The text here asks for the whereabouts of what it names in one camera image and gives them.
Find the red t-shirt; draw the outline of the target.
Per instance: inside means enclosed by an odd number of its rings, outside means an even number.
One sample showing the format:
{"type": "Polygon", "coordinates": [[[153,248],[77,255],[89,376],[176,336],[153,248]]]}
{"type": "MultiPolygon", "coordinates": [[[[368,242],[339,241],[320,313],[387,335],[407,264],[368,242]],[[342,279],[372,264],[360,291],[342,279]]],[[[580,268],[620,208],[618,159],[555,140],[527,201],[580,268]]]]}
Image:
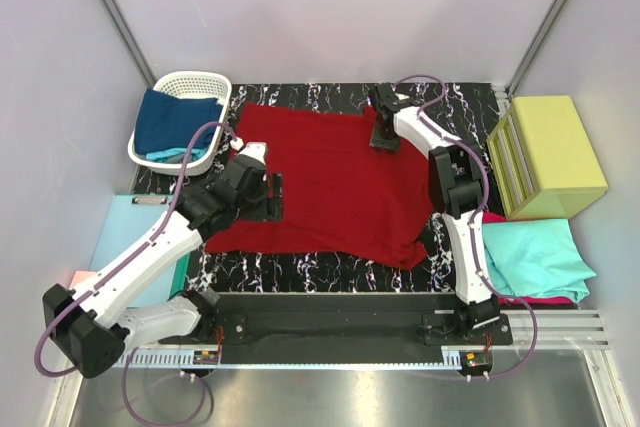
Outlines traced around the red t-shirt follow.
{"type": "Polygon", "coordinates": [[[343,252],[410,270],[427,256],[420,236],[433,212],[428,160],[410,142],[395,152],[369,141],[375,113],[316,113],[248,103],[237,134],[268,146],[283,177],[283,218],[238,220],[208,253],[343,252]]]}

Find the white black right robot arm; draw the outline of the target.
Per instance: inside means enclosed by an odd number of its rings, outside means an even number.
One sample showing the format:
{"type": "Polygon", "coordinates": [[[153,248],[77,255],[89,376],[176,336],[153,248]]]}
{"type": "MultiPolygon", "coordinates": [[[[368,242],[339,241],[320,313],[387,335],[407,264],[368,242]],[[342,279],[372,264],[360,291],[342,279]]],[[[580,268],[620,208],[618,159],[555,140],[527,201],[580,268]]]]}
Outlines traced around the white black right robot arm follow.
{"type": "Polygon", "coordinates": [[[397,94],[391,84],[375,85],[368,97],[376,115],[370,145],[395,152],[406,140],[428,160],[429,196],[449,234],[459,299],[444,332],[476,343],[500,318],[482,236],[489,187],[480,154],[440,127],[414,101],[397,94]]]}

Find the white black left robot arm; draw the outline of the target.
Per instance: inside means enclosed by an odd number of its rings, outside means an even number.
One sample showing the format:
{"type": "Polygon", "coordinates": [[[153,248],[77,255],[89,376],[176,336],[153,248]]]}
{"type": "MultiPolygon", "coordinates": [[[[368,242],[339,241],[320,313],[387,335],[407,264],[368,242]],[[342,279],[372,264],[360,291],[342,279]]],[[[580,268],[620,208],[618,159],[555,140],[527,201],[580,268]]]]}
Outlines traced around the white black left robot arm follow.
{"type": "Polygon", "coordinates": [[[45,292],[45,335],[73,369],[91,379],[145,344],[214,337],[213,291],[184,291],[143,308],[131,303],[169,266],[237,220],[282,219],[282,177],[268,174],[266,157],[265,144],[247,144],[221,173],[177,193],[169,211],[106,267],[70,289],[56,284],[45,292]]]}

